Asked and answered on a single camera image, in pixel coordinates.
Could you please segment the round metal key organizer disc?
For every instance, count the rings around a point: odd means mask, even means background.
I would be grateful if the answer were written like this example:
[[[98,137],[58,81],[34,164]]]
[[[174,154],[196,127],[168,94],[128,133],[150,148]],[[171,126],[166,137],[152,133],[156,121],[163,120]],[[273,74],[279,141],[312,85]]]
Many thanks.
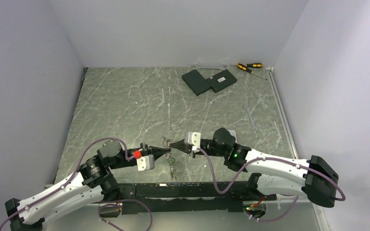
[[[163,145],[164,148],[169,148],[170,147],[170,143],[171,143],[170,139],[168,139],[166,137],[162,137],[161,142],[162,142],[162,145]],[[172,179],[177,181],[178,170],[175,167],[175,165],[176,165],[175,155],[172,154],[171,151],[167,152],[165,155],[166,155],[167,163],[169,165],[170,176],[171,176]]]

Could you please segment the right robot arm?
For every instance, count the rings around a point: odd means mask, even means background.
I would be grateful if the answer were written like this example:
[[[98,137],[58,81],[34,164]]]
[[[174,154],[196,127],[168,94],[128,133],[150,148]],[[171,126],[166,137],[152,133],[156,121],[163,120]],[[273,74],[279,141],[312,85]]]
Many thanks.
[[[216,130],[211,139],[199,132],[188,132],[185,138],[169,143],[169,147],[195,156],[224,158],[224,165],[238,175],[250,175],[246,193],[252,200],[273,194],[306,197],[310,202],[332,208],[345,195],[338,186],[339,175],[320,156],[310,159],[279,157],[238,144],[227,129]]]

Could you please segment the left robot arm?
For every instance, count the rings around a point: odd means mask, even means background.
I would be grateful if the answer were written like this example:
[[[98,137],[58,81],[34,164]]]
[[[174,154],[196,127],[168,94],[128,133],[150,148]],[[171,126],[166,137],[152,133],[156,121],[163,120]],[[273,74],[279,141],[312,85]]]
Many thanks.
[[[102,141],[104,144],[96,155],[86,161],[80,157],[73,172],[65,179],[27,199],[12,198],[5,202],[8,217],[0,225],[0,230],[9,223],[13,231],[41,231],[44,222],[90,203],[129,199],[128,192],[119,186],[111,171],[134,166],[139,171],[152,170],[155,160],[171,151],[145,143],[128,149],[118,138],[103,138]]]

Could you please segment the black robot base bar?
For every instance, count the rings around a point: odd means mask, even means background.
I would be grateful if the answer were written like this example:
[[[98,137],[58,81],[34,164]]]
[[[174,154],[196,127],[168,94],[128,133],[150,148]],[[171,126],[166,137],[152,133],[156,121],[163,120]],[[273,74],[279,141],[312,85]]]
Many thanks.
[[[120,183],[119,194],[105,202],[136,199],[151,212],[227,211],[241,212],[261,196],[248,188],[247,181],[235,181],[224,194],[211,182]]]

